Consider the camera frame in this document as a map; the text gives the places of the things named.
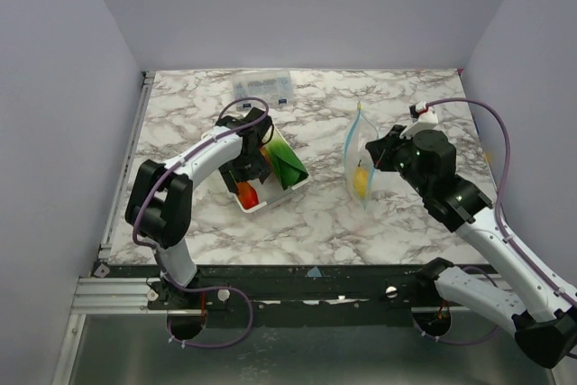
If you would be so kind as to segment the clear zip top bag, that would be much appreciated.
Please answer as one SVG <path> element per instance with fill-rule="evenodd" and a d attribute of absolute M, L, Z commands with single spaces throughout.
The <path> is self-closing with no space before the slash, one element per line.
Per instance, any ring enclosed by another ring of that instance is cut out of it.
<path fill-rule="evenodd" d="M 371 201 L 374 163 L 365 145 L 380 138 L 378 128 L 367 116 L 362 102 L 356 104 L 343 143 L 344 182 L 351 198 L 363 208 Z"/>

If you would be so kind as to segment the yellow toy lemon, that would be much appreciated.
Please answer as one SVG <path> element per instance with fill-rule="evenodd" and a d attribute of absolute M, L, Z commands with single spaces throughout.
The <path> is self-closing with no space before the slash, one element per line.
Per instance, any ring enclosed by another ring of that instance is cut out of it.
<path fill-rule="evenodd" d="M 359 160 L 353 172 L 353 192 L 360 200 L 368 196 L 370 180 L 371 170 L 362 160 Z"/>

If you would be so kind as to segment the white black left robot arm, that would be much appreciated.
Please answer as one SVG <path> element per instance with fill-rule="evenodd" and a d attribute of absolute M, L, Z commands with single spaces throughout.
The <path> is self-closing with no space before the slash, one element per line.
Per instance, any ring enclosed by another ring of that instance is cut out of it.
<path fill-rule="evenodd" d="M 133 228 L 133 242 L 153 251 L 160 275 L 174 287 L 186 289 L 197 274 L 185 240 L 195 189 L 215 172 L 235 195 L 239 183 L 265 180 L 271 168 L 261 147 L 272 130 L 266 108 L 254 107 L 242 118 L 220 115 L 189 150 L 139 167 L 124 219 Z"/>

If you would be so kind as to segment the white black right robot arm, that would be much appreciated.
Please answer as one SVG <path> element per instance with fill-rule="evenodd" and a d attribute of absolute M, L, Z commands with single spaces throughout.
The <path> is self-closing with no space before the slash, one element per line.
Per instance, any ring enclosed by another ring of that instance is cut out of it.
<path fill-rule="evenodd" d="M 469 308 L 512 335 L 521 351 L 552 369 L 576 345 L 576 288 L 545 265 L 498 220 L 497 208 L 456 173 L 456 149 L 434 129 L 411 138 L 394 126 L 367 142 L 374 167 L 397 172 L 422 198 L 429 215 L 471 245 L 504 279 L 502 290 L 449 261 L 435 259 L 423 272 L 437 294 Z"/>

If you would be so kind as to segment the orange red toy mango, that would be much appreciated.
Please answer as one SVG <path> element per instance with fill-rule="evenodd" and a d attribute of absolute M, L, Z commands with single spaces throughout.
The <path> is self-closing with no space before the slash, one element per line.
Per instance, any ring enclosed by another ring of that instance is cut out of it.
<path fill-rule="evenodd" d="M 249 182 L 238 182 L 237 189 L 237 198 L 244 209 L 252 209 L 260 204 L 257 191 Z"/>

